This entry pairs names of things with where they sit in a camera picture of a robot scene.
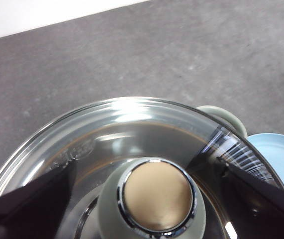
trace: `glass lid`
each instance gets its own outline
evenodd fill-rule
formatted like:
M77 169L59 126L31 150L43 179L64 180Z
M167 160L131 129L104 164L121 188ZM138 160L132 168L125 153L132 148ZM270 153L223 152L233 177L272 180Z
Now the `glass lid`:
M56 238L98 239L94 210L89 217L88 209L117 167L142 157L192 169L188 173L205 201L206 228L214 228L204 238L228 238L222 225L230 219L216 196L221 190L213 173L217 159L284 189L262 155L217 119L166 100L127 97L83 106L36 132L0 170L0 196L76 160L75 184Z

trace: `light blue plate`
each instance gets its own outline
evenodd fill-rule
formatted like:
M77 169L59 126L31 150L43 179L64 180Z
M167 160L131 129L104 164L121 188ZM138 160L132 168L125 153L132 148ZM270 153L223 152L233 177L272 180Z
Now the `light blue plate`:
M248 140L266 158L284 184L284 135L260 133L249 136Z

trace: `lid knob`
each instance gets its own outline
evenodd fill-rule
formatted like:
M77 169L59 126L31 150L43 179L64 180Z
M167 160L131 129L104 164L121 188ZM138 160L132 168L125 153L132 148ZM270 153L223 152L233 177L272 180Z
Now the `lid knob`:
M152 231L178 226L192 206L189 181L181 170L166 162L139 165L127 178L123 191L133 220Z

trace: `gray countertop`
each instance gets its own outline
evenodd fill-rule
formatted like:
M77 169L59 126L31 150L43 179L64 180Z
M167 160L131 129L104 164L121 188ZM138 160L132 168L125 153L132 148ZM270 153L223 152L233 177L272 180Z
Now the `gray countertop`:
M120 96L284 134L284 1L153 0L0 38L0 167L51 119Z

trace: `pot handle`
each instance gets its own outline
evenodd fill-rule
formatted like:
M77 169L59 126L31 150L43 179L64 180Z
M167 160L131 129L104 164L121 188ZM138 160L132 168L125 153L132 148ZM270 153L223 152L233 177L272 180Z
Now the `pot handle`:
M197 109L209 115L222 118L230 123L241 136L244 138L248 137L245 126L233 113L217 106L199 106Z

